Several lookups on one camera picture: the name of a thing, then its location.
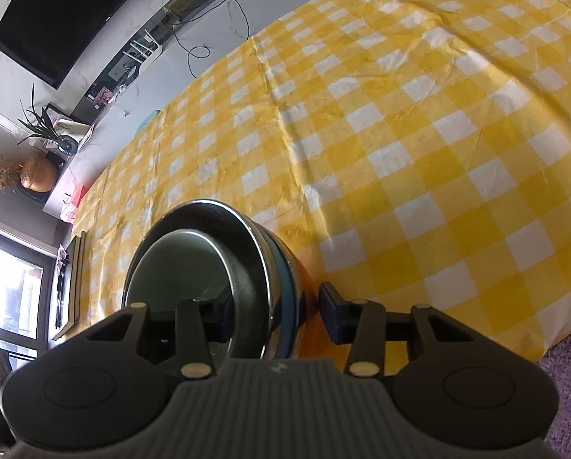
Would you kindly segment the green ceramic bowl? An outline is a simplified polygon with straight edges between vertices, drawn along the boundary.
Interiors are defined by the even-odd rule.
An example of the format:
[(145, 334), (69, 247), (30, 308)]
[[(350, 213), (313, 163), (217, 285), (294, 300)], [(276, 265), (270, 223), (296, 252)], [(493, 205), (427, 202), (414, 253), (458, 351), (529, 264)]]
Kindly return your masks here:
[(198, 230), (180, 229), (154, 241), (132, 266), (125, 304), (146, 304), (152, 314), (177, 313), (195, 307), (201, 330), (188, 339), (207, 342), (210, 365), (218, 370), (229, 355), (230, 342), (220, 342), (221, 306), (234, 297), (234, 270), (222, 244)]

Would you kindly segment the blue steel bowl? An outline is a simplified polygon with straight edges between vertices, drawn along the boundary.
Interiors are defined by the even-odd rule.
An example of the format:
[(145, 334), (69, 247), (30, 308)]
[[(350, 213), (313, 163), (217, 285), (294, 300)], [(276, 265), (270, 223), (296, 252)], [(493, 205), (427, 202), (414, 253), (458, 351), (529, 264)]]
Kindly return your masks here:
[(284, 360), (294, 354), (300, 323), (304, 322), (301, 314), (302, 279), (297, 260), (285, 243), (268, 229), (262, 227), (261, 230), (274, 259), (278, 281), (270, 329), (276, 342), (270, 358)]

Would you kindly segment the black notebook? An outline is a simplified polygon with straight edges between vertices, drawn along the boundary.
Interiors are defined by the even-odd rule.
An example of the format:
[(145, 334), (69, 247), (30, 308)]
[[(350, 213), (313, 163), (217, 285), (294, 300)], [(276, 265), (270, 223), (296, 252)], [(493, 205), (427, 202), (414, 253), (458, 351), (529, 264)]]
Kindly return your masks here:
[(58, 249), (48, 317), (48, 339), (51, 341), (61, 339), (79, 322), (85, 251), (86, 231), (74, 236), (67, 247)]

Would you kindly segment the pink storage box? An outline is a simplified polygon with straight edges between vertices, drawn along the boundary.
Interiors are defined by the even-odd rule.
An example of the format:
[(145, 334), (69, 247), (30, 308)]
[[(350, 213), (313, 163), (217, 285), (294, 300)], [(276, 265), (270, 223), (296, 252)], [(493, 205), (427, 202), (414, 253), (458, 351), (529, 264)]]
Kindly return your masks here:
[(61, 220), (68, 224), (73, 224), (79, 209), (79, 205), (88, 188), (83, 184), (76, 184), (73, 193), (66, 195), (61, 210)]

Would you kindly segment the yellow checked tablecloth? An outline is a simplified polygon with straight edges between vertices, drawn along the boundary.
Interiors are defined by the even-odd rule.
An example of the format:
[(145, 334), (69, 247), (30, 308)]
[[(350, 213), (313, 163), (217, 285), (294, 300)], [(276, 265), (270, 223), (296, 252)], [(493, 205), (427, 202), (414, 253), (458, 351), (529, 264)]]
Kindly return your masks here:
[(80, 326), (195, 198), (315, 282), (536, 360), (571, 334), (571, 0), (311, 0), (194, 80), (81, 202)]

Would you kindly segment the blue plastic stool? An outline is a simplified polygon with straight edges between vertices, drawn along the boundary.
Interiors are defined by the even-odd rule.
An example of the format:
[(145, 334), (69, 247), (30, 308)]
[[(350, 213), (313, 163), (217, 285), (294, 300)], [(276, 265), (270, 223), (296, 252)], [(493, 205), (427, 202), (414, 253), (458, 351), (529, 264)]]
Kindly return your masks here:
[(137, 127), (136, 131), (135, 131), (135, 136), (137, 136), (139, 133), (141, 133), (146, 127), (147, 125), (152, 122), (159, 114), (161, 113), (160, 110), (154, 110), (152, 111)]

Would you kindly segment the blue glass vase plant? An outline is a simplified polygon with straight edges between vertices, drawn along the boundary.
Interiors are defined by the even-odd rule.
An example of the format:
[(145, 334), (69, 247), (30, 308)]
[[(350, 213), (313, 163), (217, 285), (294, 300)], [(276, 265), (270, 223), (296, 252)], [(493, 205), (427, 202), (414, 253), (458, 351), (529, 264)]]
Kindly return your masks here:
[(57, 130), (57, 123), (49, 114), (49, 105), (40, 106), (35, 101), (35, 87), (31, 89), (31, 104), (28, 107), (21, 106), (23, 118), (19, 122), (28, 130), (28, 134), (19, 141), (22, 142), (39, 139), (51, 142), (63, 155), (74, 155), (79, 143), (68, 134)]

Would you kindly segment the gold acorn vase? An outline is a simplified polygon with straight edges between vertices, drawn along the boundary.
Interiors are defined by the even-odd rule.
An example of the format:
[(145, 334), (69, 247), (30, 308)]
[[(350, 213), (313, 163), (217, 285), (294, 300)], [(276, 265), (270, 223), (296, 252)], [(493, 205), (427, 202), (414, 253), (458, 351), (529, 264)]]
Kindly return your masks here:
[(57, 166), (40, 152), (33, 152), (23, 159), (0, 159), (0, 191), (20, 184), (36, 193), (51, 192), (57, 184)]

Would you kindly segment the pink photo card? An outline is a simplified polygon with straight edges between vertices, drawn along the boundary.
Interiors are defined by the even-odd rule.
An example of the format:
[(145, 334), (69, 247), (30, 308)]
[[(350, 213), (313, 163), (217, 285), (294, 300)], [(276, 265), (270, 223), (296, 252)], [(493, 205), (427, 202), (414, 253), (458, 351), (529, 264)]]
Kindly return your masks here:
[(95, 94), (94, 103), (97, 109), (102, 109), (106, 107), (111, 98), (114, 97), (114, 93), (106, 86), (102, 86), (98, 92)]

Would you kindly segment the white wifi router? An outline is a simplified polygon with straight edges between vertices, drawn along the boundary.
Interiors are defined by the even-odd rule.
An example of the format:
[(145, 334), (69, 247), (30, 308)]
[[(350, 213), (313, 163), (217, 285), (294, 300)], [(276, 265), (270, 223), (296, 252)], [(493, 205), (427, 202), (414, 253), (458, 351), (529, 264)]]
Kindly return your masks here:
[(147, 29), (139, 38), (133, 38), (125, 46), (123, 54), (131, 59), (137, 67), (137, 73), (144, 73), (162, 54), (163, 45)]

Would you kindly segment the white marble tv console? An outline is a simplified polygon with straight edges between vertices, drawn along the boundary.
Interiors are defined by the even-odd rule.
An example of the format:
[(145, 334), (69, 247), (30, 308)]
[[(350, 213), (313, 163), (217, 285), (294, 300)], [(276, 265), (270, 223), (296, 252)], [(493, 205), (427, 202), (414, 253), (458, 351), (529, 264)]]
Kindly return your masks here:
[(89, 141), (64, 166), (43, 210), (61, 219), (65, 196), (89, 187), (134, 137), (138, 125), (162, 110), (192, 81), (248, 36), (309, 0), (213, 0), (166, 42), (161, 56), (120, 94), (93, 125)]

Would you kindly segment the black television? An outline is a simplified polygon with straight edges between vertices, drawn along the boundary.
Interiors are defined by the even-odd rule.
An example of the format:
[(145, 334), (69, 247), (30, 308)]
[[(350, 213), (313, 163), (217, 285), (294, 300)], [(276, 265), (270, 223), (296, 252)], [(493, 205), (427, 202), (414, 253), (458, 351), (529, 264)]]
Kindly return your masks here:
[(127, 0), (11, 0), (0, 52), (59, 88), (82, 52)]

